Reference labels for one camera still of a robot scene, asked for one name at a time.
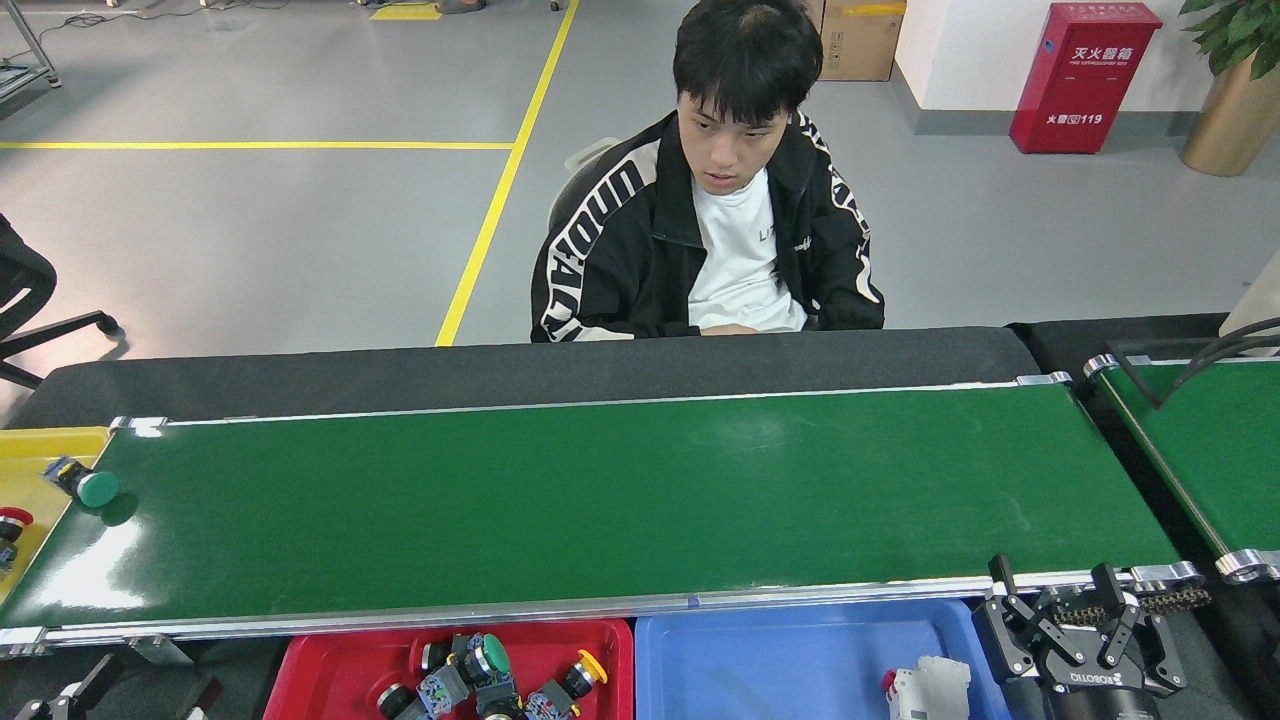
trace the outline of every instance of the blue plastic tray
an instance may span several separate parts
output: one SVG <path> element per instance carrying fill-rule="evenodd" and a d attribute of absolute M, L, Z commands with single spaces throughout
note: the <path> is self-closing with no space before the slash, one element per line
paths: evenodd
<path fill-rule="evenodd" d="M 969 664 L 969 717 L 1010 720 L 969 610 L 915 600 L 640 618 L 636 720 L 888 717 L 886 670 Z"/>

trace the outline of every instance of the man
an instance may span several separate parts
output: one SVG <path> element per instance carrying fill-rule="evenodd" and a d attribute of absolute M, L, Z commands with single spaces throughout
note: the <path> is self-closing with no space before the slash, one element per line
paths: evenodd
<path fill-rule="evenodd" d="M 701 0 L 673 69 L 676 111 L 557 202 L 532 341 L 883 327 L 867 223 L 797 110 L 822 72 L 804 8 Z"/>

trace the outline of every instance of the office chair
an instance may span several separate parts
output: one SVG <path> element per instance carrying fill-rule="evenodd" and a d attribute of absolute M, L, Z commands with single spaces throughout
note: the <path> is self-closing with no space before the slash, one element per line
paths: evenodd
<path fill-rule="evenodd" d="M 557 218 L 562 218 L 576 210 L 576 208 L 568 206 L 570 197 L 577 197 L 586 190 L 588 176 L 591 174 L 591 169 L 595 163 L 604 155 L 611 147 L 622 142 L 616 137 L 602 137 L 591 145 L 579 150 L 577 152 L 570 155 L 564 160 L 564 169 L 568 170 L 570 178 L 562 187 L 559 193 L 556 195 L 556 201 L 552 204 L 550 211 L 547 214 L 547 229 L 550 232 Z"/>
<path fill-rule="evenodd" d="M 0 215 L 0 379 L 35 389 L 42 379 L 10 364 L 9 357 L 93 324 L 108 337 L 116 338 L 123 334 L 115 318 L 101 310 L 17 333 L 18 328 L 35 318 L 36 313 L 49 302 L 55 284 L 58 273 L 54 272 L 54 266 L 38 252 L 27 247 L 9 220 Z"/>

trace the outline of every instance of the green conveyor belt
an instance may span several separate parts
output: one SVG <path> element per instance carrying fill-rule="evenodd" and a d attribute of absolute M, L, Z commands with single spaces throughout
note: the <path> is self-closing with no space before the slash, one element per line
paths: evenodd
<path fill-rule="evenodd" d="M 1138 365 L 1164 392 L 1185 364 Z M 1217 363 L 1156 410 L 1119 366 L 1101 387 L 1219 555 L 1280 550 L 1280 361 Z"/>
<path fill-rule="evenodd" d="M 280 616 L 1178 559 L 1061 386 L 116 433 L 0 626 Z"/>

